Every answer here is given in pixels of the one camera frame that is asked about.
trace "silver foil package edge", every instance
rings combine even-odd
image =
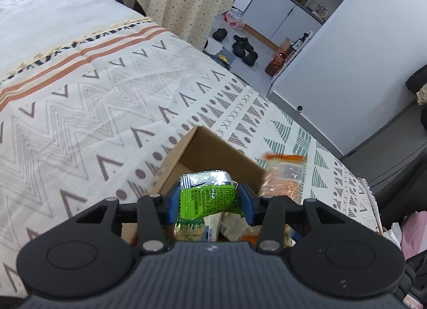
[[[181,175],[181,189],[191,189],[203,185],[235,185],[230,174],[224,170],[209,170],[206,172]]]

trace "white door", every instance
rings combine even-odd
[[[246,24],[269,39],[294,6],[290,0],[252,0],[245,12]]]
[[[286,38],[291,41],[296,41],[302,37],[304,33],[316,33],[322,25],[312,18],[300,7],[296,6],[289,16],[280,25],[276,33],[270,37],[270,40],[279,46]]]

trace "slipper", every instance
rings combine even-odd
[[[252,67],[258,58],[258,54],[255,51],[249,52],[249,54],[242,58],[242,61]]]
[[[233,53],[237,56],[237,57],[245,57],[246,51],[245,51],[245,44],[243,43],[238,43],[237,41],[233,44]]]
[[[223,41],[227,36],[227,30],[225,28],[219,28],[215,33],[212,34],[212,37],[216,41]]]
[[[254,50],[254,47],[249,44],[249,39],[244,37],[239,37],[238,35],[234,35],[234,40],[236,40],[238,43],[243,43],[245,45],[245,50],[248,52],[251,52]]]

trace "pink cloth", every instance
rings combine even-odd
[[[405,259],[418,255],[426,223],[427,212],[414,212],[402,223],[401,249]]]

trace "bed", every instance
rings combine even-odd
[[[340,161],[150,18],[113,0],[0,0],[0,13],[0,295],[26,295],[25,243],[106,197],[135,202],[195,125],[262,167],[267,151],[307,156],[303,198],[375,230]]]

